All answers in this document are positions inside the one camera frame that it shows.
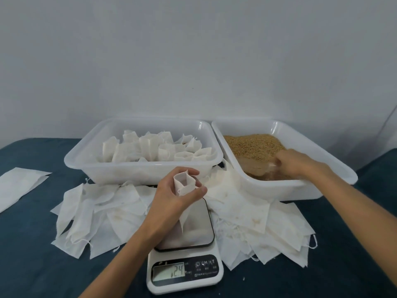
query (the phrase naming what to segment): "brown powder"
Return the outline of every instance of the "brown powder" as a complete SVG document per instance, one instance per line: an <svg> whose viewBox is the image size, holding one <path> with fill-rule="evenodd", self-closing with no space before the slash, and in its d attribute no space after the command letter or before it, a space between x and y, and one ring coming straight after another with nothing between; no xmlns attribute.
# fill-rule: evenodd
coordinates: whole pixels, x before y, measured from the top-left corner
<svg viewBox="0 0 397 298"><path fill-rule="evenodd" d="M280 140L269 134L253 134L247 136L224 136L227 144L235 156L242 156L260 162L268 162L280 150L285 149ZM269 172L258 177L247 174L262 181L290 180L279 172Z"/></svg>

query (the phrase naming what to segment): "dark blue fabric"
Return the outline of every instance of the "dark blue fabric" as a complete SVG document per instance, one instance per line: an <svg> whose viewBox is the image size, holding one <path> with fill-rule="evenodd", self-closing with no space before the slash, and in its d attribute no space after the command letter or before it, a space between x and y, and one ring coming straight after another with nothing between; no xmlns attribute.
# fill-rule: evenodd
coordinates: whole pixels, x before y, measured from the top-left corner
<svg viewBox="0 0 397 298"><path fill-rule="evenodd" d="M62 201L65 191L87 177L63 163L78 141L26 139L0 150L0 174L14 167L52 172L43 184L0 213L0 297L77 297L114 257L110 251L89 260L87 246L77 260L50 244L57 219L50 210ZM355 187L397 215L397 150L358 175ZM216 286L164 297L397 297L394 285L325 198L297 205L317 232L319 247L310 250L308 268L283 255L265 266L247 260L232 272L225 268ZM144 263L126 297L151 296Z"/></svg>

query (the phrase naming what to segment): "person's left hand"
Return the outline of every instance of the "person's left hand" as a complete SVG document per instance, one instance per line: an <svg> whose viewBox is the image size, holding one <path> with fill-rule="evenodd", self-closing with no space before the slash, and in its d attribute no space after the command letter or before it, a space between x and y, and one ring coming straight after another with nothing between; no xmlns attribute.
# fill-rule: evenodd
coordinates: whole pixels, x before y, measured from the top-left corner
<svg viewBox="0 0 397 298"><path fill-rule="evenodd" d="M193 168L176 167L157 185L152 206L142 224L151 233L154 245L157 245L174 227L187 207L200 200L207 193L207 187L197 180L196 186L198 188L186 195L176 196L173 178L176 174L185 171L193 176L200 173Z"/></svg>

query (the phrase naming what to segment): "person's right arm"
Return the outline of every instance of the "person's right arm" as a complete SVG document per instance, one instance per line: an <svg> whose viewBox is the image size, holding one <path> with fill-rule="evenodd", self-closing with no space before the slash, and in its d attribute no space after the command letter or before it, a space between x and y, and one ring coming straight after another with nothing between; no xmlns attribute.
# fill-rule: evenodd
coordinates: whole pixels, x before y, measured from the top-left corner
<svg viewBox="0 0 397 298"><path fill-rule="evenodd" d="M292 149L282 150L275 157L282 173L309 180L321 191L397 286L397 218L342 180L328 165Z"/></svg>

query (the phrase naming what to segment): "white scale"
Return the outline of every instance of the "white scale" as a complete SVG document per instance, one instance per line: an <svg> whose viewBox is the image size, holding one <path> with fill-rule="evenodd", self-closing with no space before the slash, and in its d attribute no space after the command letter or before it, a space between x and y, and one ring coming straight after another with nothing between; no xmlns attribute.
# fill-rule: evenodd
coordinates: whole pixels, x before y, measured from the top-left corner
<svg viewBox="0 0 397 298"><path fill-rule="evenodd" d="M217 284L224 268L204 199L191 206L183 226L177 223L149 254L146 284L161 295Z"/></svg>

